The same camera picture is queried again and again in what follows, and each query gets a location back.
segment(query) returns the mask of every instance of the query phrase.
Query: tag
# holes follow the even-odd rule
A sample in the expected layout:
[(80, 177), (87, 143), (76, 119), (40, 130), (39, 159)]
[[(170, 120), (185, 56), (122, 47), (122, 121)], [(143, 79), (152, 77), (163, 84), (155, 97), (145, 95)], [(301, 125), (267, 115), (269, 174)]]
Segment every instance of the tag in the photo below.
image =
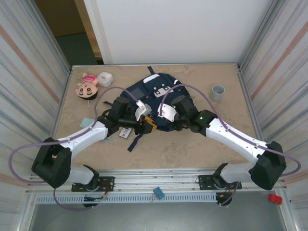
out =
[(120, 132), (120, 137), (123, 137), (125, 139), (127, 139), (128, 135), (130, 134), (131, 132), (131, 128), (123, 128)]

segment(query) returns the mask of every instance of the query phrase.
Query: gray floor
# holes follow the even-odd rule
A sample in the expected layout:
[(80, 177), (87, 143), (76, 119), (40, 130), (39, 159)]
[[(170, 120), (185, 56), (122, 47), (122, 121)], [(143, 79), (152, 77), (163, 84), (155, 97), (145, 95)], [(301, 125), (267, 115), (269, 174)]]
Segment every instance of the gray floor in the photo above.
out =
[(86, 33), (56, 37), (70, 65), (97, 65)]
[(71, 212), (37, 205), (31, 231), (284, 231), (270, 192), (238, 192), (229, 208), (215, 203), (105, 204)]

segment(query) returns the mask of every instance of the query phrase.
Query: navy backpack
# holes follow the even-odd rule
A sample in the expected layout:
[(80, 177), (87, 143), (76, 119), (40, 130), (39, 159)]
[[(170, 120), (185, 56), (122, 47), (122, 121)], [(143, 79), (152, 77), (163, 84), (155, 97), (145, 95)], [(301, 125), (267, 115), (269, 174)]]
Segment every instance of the navy backpack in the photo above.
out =
[[(133, 84), (132, 86), (126, 88), (133, 96), (137, 98), (137, 100), (141, 100), (143, 103), (148, 104), (152, 111), (150, 113), (150, 117), (154, 120), (157, 125), (157, 129), (161, 131), (173, 131), (172, 128), (168, 126), (165, 118), (161, 118), (158, 116), (157, 109), (163, 99), (165, 93), (173, 86), (177, 84), (181, 84), (181, 82), (174, 78), (169, 74), (158, 73), (156, 74), (152, 67), (148, 67), (151, 75), (148, 77), (138, 81), (137, 83)], [(171, 91), (168, 96), (166, 97), (165, 104), (171, 105), (171, 102), (178, 96), (185, 95), (187, 96), (192, 102), (188, 91), (185, 87), (178, 87)], [(136, 109), (138, 108), (136, 102), (124, 91), (121, 93), (122, 97), (129, 99), (131, 102), (131, 109), (132, 114), (135, 114)], [(139, 138), (142, 137), (142, 134), (139, 134), (134, 142), (130, 145), (128, 150), (131, 152), (132, 149), (137, 144)]]

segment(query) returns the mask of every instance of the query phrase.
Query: gray cup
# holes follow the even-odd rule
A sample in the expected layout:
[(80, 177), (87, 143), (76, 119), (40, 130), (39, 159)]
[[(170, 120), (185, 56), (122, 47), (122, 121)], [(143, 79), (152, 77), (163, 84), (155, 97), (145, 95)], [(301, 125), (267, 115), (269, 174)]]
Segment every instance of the gray cup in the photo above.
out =
[(210, 92), (210, 98), (213, 101), (220, 101), (224, 93), (225, 88), (220, 84), (216, 84), (212, 87), (212, 90)]

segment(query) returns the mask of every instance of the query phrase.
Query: backpack strap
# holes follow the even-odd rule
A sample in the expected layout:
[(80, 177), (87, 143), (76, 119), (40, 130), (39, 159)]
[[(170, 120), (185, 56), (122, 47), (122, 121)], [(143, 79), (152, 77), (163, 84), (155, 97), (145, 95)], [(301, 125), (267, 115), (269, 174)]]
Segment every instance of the backpack strap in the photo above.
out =
[(106, 104), (106, 105), (112, 106), (112, 103), (110, 103), (108, 101), (104, 101), (103, 103)]
[(153, 70), (153, 68), (152, 68), (151, 66), (148, 66), (148, 69), (149, 69), (151, 75), (154, 75), (154, 74), (155, 74), (155, 72), (154, 72), (154, 70)]
[(127, 150), (131, 153), (131, 151), (133, 151), (134, 147), (136, 146), (138, 140), (143, 136), (142, 133), (140, 133), (135, 139), (134, 141), (131, 143), (131, 145), (127, 148)]

